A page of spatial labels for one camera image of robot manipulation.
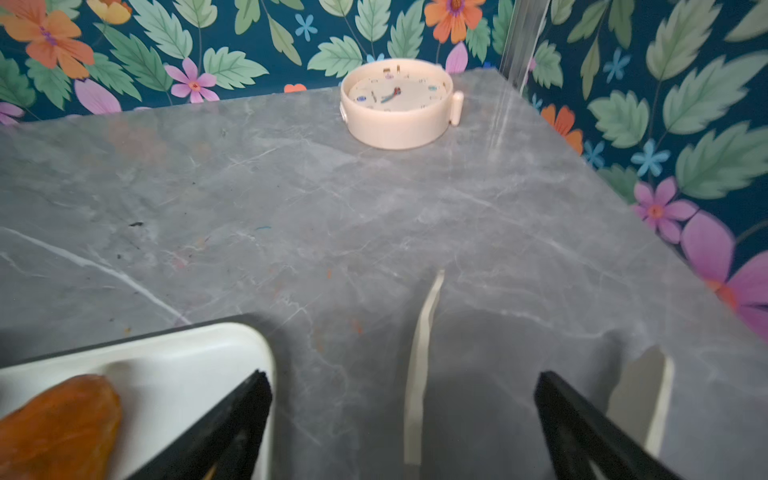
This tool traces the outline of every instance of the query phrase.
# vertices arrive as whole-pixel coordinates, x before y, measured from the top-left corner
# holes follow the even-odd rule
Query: wall
[[[523,92],[764,339],[767,31],[768,0],[552,0]]]
[[[453,71],[498,65],[512,5],[0,0],[0,122],[335,86],[389,57],[448,62]]]

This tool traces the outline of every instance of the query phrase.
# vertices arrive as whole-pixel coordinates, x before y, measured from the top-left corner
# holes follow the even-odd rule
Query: white tray
[[[253,480],[267,480],[276,402],[275,360],[264,337],[241,323],[214,323],[0,369],[0,418],[43,390],[84,373],[109,378],[123,422],[109,480],[127,478],[259,369],[272,387]]]

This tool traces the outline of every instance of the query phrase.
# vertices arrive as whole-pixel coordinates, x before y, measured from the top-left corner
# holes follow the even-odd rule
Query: gray marble countertop
[[[414,151],[355,141],[337,89],[0,129],[0,362],[226,316],[279,366],[274,478],[401,478],[438,268],[423,478],[554,478],[532,393],[604,408],[674,358],[661,458],[764,478],[768,349],[495,71]]]

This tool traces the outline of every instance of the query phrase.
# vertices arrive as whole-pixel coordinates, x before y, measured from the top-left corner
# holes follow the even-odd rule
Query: orange food item
[[[99,375],[75,376],[0,420],[0,480],[99,480],[122,411]]]

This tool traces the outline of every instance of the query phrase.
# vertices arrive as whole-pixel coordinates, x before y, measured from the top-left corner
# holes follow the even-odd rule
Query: round clock
[[[458,125],[463,102],[440,65],[408,58],[363,65],[341,84],[341,116],[349,132],[386,150],[434,141],[449,124]]]

